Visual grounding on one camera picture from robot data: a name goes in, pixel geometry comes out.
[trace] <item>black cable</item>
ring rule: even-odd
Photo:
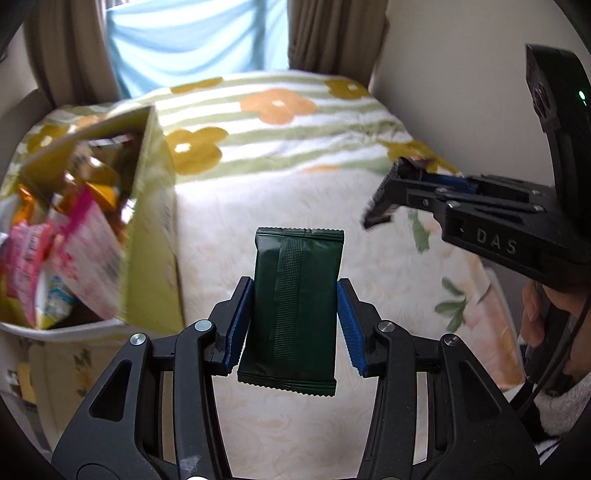
[[[560,352],[558,353],[558,356],[554,360],[554,363],[550,364],[548,366],[548,368],[546,368],[546,370],[544,371],[544,374],[540,378],[540,381],[535,386],[534,391],[530,394],[529,397],[527,397],[527,400],[523,403],[523,405],[517,411],[517,416],[519,418],[521,418],[523,416],[523,414],[527,411],[527,409],[533,403],[534,399],[538,396],[538,393],[540,393],[542,388],[544,388],[546,383],[548,383],[548,380],[554,374],[555,370],[562,364],[564,357],[568,354],[570,347],[572,346],[572,344],[574,342],[574,339],[576,338],[577,334],[579,333],[579,330],[583,326],[583,323],[585,321],[585,318],[587,317],[587,314],[589,313],[590,308],[591,308],[591,293],[589,295],[587,295],[587,299],[585,300],[585,303],[583,305],[583,310],[581,310],[581,314],[579,315],[577,322],[574,324],[573,331],[570,333],[568,341],[560,349]]]

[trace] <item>brown curtain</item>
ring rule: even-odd
[[[388,31],[388,0],[288,0],[290,68],[367,86]]]
[[[25,22],[39,88],[54,107],[118,100],[105,43],[106,0],[41,0]]]

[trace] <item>metal screw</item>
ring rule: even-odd
[[[195,330],[198,332],[207,332],[212,327],[212,323],[209,320],[199,320],[195,322]]]
[[[143,333],[136,333],[131,336],[129,342],[131,345],[141,345],[146,341],[146,336]]]
[[[457,335],[446,335],[443,341],[446,345],[456,346],[460,342],[460,338]]]
[[[396,328],[394,322],[390,322],[390,320],[382,320],[378,323],[378,329],[384,333],[392,332]]]

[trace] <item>human hand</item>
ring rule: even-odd
[[[562,293],[544,286],[544,291],[550,301],[560,310],[565,310],[576,317],[581,314],[587,293]],[[544,340],[544,322],[540,317],[541,299],[535,283],[530,280],[521,292],[523,299],[523,315],[521,322],[521,336],[528,345],[539,346]],[[570,351],[570,359],[564,366],[563,372],[572,375],[578,381],[591,371],[591,312],[574,340]]]

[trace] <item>pink snack package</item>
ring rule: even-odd
[[[41,264],[56,235],[52,223],[15,225],[10,233],[7,258],[7,296],[18,298],[32,327],[37,324],[35,295]]]
[[[74,295],[104,320],[113,318],[119,305],[122,254],[105,215],[90,190],[84,189],[56,239],[50,261]]]

